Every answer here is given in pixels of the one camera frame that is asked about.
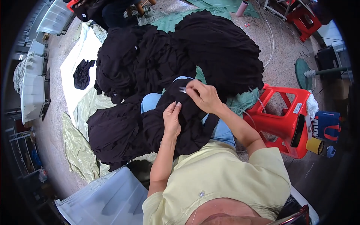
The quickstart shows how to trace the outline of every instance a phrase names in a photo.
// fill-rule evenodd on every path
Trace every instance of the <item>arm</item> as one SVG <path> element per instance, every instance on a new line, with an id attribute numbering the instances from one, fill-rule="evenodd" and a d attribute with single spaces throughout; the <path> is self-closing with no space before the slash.
<path id="1" fill-rule="evenodd" d="M 166 188 L 167 180 L 171 174 L 176 139 L 181 131 L 178 118 L 180 109 L 181 103 L 175 105 L 175 102 L 173 102 L 163 113 L 164 136 L 154 164 L 151 167 L 148 197 L 156 192 L 162 192 Z"/>
<path id="2" fill-rule="evenodd" d="M 214 86 L 193 80 L 186 86 L 186 93 L 204 112 L 215 114 L 226 123 L 234 136 L 246 147 L 249 157 L 256 150 L 266 147 L 259 133 L 220 101 Z"/>

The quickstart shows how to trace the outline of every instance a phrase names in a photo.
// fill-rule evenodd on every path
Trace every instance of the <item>eyeglasses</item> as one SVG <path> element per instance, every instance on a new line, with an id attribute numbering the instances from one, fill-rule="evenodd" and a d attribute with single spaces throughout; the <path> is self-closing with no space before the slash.
<path id="1" fill-rule="evenodd" d="M 297 220 L 298 218 L 305 216 L 305 220 L 306 220 L 306 225 L 309 225 L 309 206 L 308 205 L 304 205 L 300 211 L 298 211 L 297 213 L 292 214 L 291 216 L 279 219 L 277 221 L 271 222 L 267 225 L 285 225 L 285 224 L 291 224 L 292 222 L 294 222 L 295 220 Z"/>

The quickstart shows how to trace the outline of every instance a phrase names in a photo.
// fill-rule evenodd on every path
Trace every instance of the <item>plastic bag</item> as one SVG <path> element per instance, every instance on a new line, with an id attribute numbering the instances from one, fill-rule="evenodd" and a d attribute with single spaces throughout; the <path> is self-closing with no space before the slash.
<path id="1" fill-rule="evenodd" d="M 47 179 L 48 176 L 46 170 L 44 168 L 41 168 L 39 170 L 39 180 L 44 183 Z"/>
<path id="2" fill-rule="evenodd" d="M 314 95 L 311 94 L 306 101 L 306 111 L 310 115 L 311 120 L 315 118 L 316 113 L 319 111 L 318 102 L 315 100 Z"/>

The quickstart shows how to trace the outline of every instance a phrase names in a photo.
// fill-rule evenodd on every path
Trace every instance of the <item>scissors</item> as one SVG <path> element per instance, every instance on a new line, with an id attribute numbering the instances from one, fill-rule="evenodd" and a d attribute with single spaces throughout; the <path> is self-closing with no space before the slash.
<path id="1" fill-rule="evenodd" d="M 186 87 L 179 87 L 179 91 L 182 93 L 186 93 Z"/>
<path id="2" fill-rule="evenodd" d="M 179 91 L 182 92 L 182 93 L 186 93 L 186 87 L 179 87 Z"/>

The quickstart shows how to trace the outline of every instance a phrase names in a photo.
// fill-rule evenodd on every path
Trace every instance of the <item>forearm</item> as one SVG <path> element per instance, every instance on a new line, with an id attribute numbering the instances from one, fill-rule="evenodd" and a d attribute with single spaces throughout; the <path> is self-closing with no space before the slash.
<path id="1" fill-rule="evenodd" d="M 266 147 L 259 133 L 225 104 L 222 104 L 222 107 L 217 110 L 216 115 L 226 123 L 237 140 L 246 147 L 249 156 L 257 149 Z"/>
<path id="2" fill-rule="evenodd" d="M 164 134 L 159 152 L 151 167 L 151 181 L 167 181 L 172 169 L 172 161 L 174 159 L 176 137 L 170 137 Z"/>

